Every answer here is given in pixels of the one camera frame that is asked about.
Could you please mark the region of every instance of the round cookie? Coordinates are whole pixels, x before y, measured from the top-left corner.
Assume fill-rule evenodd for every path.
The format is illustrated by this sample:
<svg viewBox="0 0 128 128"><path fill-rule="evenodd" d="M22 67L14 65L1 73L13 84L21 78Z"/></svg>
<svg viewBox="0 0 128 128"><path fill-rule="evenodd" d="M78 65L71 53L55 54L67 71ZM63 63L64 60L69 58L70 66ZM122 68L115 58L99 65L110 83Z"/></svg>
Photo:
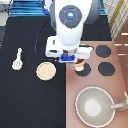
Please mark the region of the round cookie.
<svg viewBox="0 0 128 128"><path fill-rule="evenodd" d="M50 62L43 62L37 67L36 73L41 80L47 81L55 76L56 68Z"/></svg>

